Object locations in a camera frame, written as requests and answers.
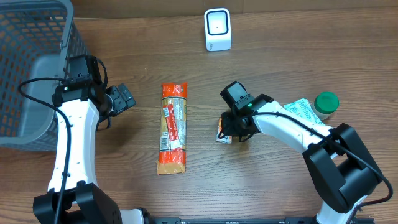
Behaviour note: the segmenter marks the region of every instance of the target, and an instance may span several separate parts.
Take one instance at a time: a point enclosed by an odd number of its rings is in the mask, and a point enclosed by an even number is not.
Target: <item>wood grain surface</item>
[[[352,9],[398,6],[396,0],[71,0],[75,17],[137,18],[199,16],[207,9],[225,7],[231,13],[291,10]]]
[[[302,156],[270,136],[215,141],[228,109],[220,91],[239,80],[280,103],[341,101],[331,126],[348,123],[398,189],[398,8],[232,15],[232,49],[205,49],[203,16],[76,21],[109,84],[124,82],[137,105],[96,134],[99,186],[120,209],[155,216],[282,218],[313,216],[321,205]],[[187,172],[156,175],[161,83],[188,82]],[[46,193],[54,152],[0,149],[0,223],[37,223],[35,196]],[[387,194],[380,184],[368,198]],[[398,222],[397,196],[359,217]]]

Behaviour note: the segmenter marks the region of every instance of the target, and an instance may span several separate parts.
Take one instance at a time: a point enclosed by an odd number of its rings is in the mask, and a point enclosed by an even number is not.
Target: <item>barcode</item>
[[[169,138],[167,136],[160,137],[160,150],[169,149]]]
[[[182,119],[182,118],[180,118],[181,110],[180,110],[179,101],[180,101],[180,99],[178,99],[178,98],[174,99],[174,117],[175,117],[176,120]]]
[[[168,108],[163,108],[164,116],[167,118],[169,117],[169,109]]]
[[[185,121],[177,121],[178,136],[180,138],[181,145],[185,145],[185,138],[187,134],[187,128],[185,125]]]
[[[184,119],[184,100],[183,99],[180,100],[180,113],[181,113],[181,115],[180,115],[181,120],[183,120]]]

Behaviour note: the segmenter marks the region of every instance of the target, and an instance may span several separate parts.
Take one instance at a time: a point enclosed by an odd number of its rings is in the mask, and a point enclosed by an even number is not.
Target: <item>gray plastic basket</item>
[[[57,148],[54,110],[17,92],[24,80],[68,75],[70,57],[88,54],[73,23],[69,0],[0,1],[0,145],[29,151]],[[52,104],[59,82],[24,91]]]

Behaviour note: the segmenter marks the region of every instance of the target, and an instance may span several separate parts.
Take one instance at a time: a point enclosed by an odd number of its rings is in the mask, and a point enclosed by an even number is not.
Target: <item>black cable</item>
[[[348,221],[346,223],[349,223],[351,221],[351,219],[355,217],[356,212],[358,210],[361,210],[362,207],[367,206],[367,205],[375,205],[375,204],[383,203],[383,202],[386,202],[386,201],[388,201],[388,200],[390,200],[392,198],[392,194],[393,194],[392,185],[391,185],[391,183],[387,180],[387,178],[384,175],[382,175],[380,172],[378,172],[375,168],[373,168],[371,165],[369,165],[363,159],[358,157],[356,154],[352,153],[351,151],[349,151],[348,149],[343,147],[341,144],[338,144],[337,142],[329,139],[328,137],[316,132],[314,129],[308,127],[307,125],[305,125],[303,123],[301,123],[297,119],[295,119],[295,118],[293,118],[293,117],[291,117],[289,115],[280,113],[280,112],[254,112],[253,114],[250,114],[250,115],[247,115],[247,116],[243,116],[240,119],[246,119],[246,118],[250,118],[250,117],[253,117],[253,116],[259,116],[259,115],[281,116],[283,118],[287,118],[287,119],[293,121],[294,123],[296,123],[297,125],[301,126],[303,129],[307,130],[311,134],[322,138],[324,141],[328,142],[329,144],[332,144],[335,147],[337,147],[337,148],[341,149],[342,151],[344,151],[347,155],[350,155],[351,157],[353,157],[357,161],[362,162],[366,167],[368,167],[370,170],[372,170],[380,179],[382,179],[382,181],[384,181],[384,183],[387,185],[387,188],[388,188],[388,195],[386,197],[384,197],[384,198],[381,198],[381,199],[373,200],[373,201],[370,201],[370,202],[363,202],[363,203],[358,204],[357,206],[354,207],[354,210],[353,210],[351,216],[348,218]]]
[[[221,131],[220,131],[220,133],[218,133],[218,138],[219,139],[223,139],[223,138],[225,138],[225,134],[224,134],[224,129],[222,129]]]
[[[101,59],[97,58],[97,62],[99,62],[102,66],[102,68],[104,69],[104,83],[102,84],[103,86],[103,90],[106,90],[106,86],[108,85],[108,74],[106,73],[106,67],[104,65],[104,63],[101,61]]]
[[[41,81],[41,80],[54,80],[54,81],[61,81],[61,82],[65,81],[62,78],[33,78],[33,79],[26,80],[26,81],[22,82],[18,86],[18,92],[22,96],[24,96],[24,97],[26,97],[26,98],[28,98],[28,99],[36,102],[36,103],[40,103],[41,105],[47,106],[47,107],[55,110],[65,120],[65,124],[66,124],[66,127],[67,127],[67,151],[66,151],[66,155],[65,155],[65,165],[64,165],[64,168],[63,168],[63,172],[62,172],[61,190],[60,190],[59,200],[58,200],[58,204],[57,204],[57,209],[56,209],[56,212],[55,212],[55,219],[54,219],[54,223],[58,224],[58,221],[59,221],[59,218],[60,218],[60,211],[61,211],[61,208],[62,208],[63,193],[65,191],[65,186],[67,184],[67,178],[68,178],[68,167],[69,167],[69,158],[70,158],[70,144],[71,144],[71,136],[72,135],[71,135],[71,130],[70,130],[70,123],[69,123],[69,120],[68,120],[67,116],[65,115],[65,113],[63,113],[60,109],[58,109],[54,105],[51,105],[51,104],[46,103],[46,102],[44,102],[42,100],[38,100],[38,99],[36,99],[36,98],[34,98],[32,96],[29,96],[28,94],[24,93],[21,90],[24,85],[26,85],[28,83],[31,83],[31,82]]]
[[[239,136],[239,142],[244,143],[245,141],[249,140],[249,138],[253,137],[254,134],[256,134],[256,132],[253,132],[253,133],[249,134],[249,136],[244,138],[243,140],[242,140],[242,135],[240,135]]]

